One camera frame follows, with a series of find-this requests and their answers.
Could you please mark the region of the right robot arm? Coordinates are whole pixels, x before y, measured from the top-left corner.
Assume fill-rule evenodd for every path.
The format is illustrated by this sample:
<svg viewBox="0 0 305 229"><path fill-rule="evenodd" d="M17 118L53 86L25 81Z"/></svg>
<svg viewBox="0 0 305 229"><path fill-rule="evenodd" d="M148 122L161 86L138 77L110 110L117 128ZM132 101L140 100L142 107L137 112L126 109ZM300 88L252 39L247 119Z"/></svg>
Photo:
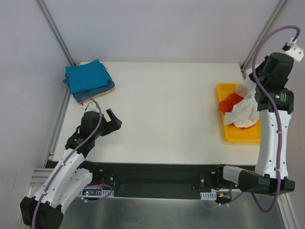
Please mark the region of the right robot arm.
<svg viewBox="0 0 305 229"><path fill-rule="evenodd" d="M255 100L261 123L261 140L254 171L223 166L214 176L219 188L235 183L243 192L274 196L292 192L295 182L289 180L286 167L286 140L294 109L294 94L285 87L294 65L293 57L279 52L266 56L256 68L263 86L255 89Z"/></svg>

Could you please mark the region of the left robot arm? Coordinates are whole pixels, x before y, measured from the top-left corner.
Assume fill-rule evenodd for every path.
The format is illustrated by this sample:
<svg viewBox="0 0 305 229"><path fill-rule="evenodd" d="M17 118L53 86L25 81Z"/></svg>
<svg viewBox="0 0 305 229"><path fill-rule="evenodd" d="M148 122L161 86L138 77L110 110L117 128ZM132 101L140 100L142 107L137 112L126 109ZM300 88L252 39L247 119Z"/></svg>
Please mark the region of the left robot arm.
<svg viewBox="0 0 305 229"><path fill-rule="evenodd" d="M81 124L68 138L63 155L44 184L33 197L24 197L20 203L23 223L35 229L58 229L64 213L87 186L103 186L99 165L86 160L100 136L121 128L122 122L111 109L110 120L96 110L88 110Z"/></svg>

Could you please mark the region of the white t shirt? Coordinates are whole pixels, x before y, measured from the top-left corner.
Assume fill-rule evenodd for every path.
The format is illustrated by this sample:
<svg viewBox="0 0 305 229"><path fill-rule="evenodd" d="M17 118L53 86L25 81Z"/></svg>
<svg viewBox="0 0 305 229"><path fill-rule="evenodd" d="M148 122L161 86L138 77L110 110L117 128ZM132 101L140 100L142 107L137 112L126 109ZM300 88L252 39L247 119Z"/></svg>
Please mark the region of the white t shirt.
<svg viewBox="0 0 305 229"><path fill-rule="evenodd" d="M257 102L254 98L256 83L246 76L244 81L235 87L235 92L219 103L219 109L224 115L224 125L233 125L247 129L259 120Z"/></svg>

